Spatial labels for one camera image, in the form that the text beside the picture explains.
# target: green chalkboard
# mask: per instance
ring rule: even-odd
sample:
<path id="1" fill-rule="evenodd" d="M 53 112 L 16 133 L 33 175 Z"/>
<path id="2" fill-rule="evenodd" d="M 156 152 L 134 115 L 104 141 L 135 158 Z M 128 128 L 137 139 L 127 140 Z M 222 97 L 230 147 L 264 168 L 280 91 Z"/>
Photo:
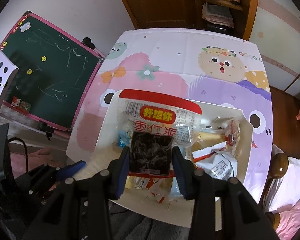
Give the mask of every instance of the green chalkboard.
<path id="1" fill-rule="evenodd" d="M 20 98 L 31 104 L 30 114 L 70 129 L 102 57 L 32 13 L 20 19 L 1 49 L 19 68 L 5 101 Z"/>

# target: cartoon face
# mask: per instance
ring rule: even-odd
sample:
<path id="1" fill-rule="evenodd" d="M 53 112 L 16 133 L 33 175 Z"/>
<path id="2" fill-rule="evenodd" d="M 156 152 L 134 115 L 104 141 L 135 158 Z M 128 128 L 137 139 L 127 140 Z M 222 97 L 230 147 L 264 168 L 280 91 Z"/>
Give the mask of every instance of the cartoon face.
<path id="1" fill-rule="evenodd" d="M 117 42 L 113 48 L 110 50 L 107 59 L 115 59 L 122 55 L 122 53 L 127 49 L 127 43 Z"/>
<path id="2" fill-rule="evenodd" d="M 200 68 L 216 79 L 239 82 L 245 76 L 245 67 L 233 51 L 226 49 L 203 48 L 198 63 Z"/>
<path id="3" fill-rule="evenodd" d="M 177 74 L 156 71 L 144 53 L 133 54 L 117 68 L 97 74 L 83 101 L 84 114 L 78 125 L 77 143 L 82 149 L 94 151 L 112 96 L 122 89 L 147 90 L 185 98 L 188 85 Z"/>
<path id="4" fill-rule="evenodd" d="M 209 77 L 200 77 L 192 82 L 189 86 L 188 98 L 241 109 L 253 126 L 253 143 L 249 162 L 259 163 L 261 155 L 271 153 L 273 119 L 270 100 L 246 87 Z M 269 163 L 260 163 L 258 169 L 267 172 L 268 165 Z"/>

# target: books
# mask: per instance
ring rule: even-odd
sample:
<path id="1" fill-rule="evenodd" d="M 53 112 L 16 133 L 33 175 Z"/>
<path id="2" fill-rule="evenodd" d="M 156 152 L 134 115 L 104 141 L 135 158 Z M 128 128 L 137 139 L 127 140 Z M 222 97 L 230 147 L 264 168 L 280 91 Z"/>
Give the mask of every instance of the books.
<path id="1" fill-rule="evenodd" d="M 202 19 L 213 24 L 234 28 L 233 18 L 228 7 L 205 3 L 202 8 Z"/>

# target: yellow polka dot pattern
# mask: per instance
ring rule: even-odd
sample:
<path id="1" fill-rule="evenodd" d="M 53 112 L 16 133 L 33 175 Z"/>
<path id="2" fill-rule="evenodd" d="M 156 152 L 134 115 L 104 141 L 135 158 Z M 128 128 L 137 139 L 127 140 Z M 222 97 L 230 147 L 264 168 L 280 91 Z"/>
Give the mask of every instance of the yellow polka dot pattern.
<path id="1" fill-rule="evenodd" d="M 248 80 L 258 88 L 270 92 L 267 74 L 264 71 L 248 71 L 245 74 L 245 80 Z"/>

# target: red logo label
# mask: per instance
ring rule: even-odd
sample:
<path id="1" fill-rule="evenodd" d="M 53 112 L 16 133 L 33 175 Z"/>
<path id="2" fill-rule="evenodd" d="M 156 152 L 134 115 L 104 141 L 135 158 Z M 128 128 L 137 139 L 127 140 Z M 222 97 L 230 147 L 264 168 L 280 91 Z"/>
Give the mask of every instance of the red logo label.
<path id="1" fill-rule="evenodd" d="M 156 106 L 143 106 L 140 109 L 140 116 L 143 119 L 162 122 L 166 124 L 172 124 L 176 120 L 176 113 L 168 110 L 159 108 Z"/>

